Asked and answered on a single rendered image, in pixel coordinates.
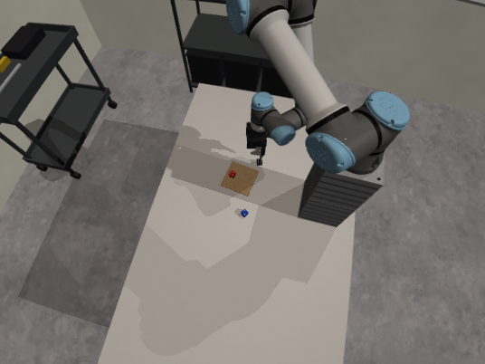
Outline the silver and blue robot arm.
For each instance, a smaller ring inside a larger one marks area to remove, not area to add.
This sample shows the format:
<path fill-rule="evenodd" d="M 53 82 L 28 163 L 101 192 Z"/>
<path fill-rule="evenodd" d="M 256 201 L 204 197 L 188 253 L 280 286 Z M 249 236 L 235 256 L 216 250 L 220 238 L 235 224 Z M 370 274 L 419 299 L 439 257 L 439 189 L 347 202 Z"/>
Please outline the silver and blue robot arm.
<path fill-rule="evenodd" d="M 408 123 L 409 110 L 387 91 L 372 92 L 353 111 L 337 102 L 314 65 L 312 0 L 226 0 L 226 10 L 234 32 L 261 45 L 295 101 L 294 108 L 280 114 L 268 92 L 257 92 L 252 129 L 266 130 L 262 136 L 284 146 L 307 125 L 305 146 L 320 168 L 333 174 L 375 171 Z"/>

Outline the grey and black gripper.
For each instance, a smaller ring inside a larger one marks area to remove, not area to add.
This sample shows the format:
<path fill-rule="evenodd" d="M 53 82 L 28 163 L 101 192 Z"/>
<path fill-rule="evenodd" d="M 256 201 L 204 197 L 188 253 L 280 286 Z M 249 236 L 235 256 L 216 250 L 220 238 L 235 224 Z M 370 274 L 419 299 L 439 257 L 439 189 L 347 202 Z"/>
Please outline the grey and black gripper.
<path fill-rule="evenodd" d="M 247 131 L 247 125 L 248 125 L 248 131 Z M 265 148 L 267 146 L 267 137 L 262 136 L 262 134 L 265 134 L 267 131 L 265 130 L 264 132 L 258 132 L 253 130 L 250 122 L 247 122 L 247 125 L 246 125 L 247 148 L 256 148 L 256 150 L 251 151 L 251 154 L 260 156 L 260 159 L 262 159 L 262 157 L 265 155 Z"/>

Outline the tan flat mat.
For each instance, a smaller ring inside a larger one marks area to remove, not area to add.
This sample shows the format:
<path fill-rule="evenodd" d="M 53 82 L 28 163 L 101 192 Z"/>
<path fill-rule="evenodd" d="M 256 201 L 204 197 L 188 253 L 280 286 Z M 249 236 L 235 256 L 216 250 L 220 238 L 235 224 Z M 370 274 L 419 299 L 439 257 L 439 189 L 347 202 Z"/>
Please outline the tan flat mat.
<path fill-rule="evenodd" d="M 236 172 L 234 178 L 229 177 L 230 171 Z M 259 171 L 232 161 L 220 186 L 248 196 Z"/>

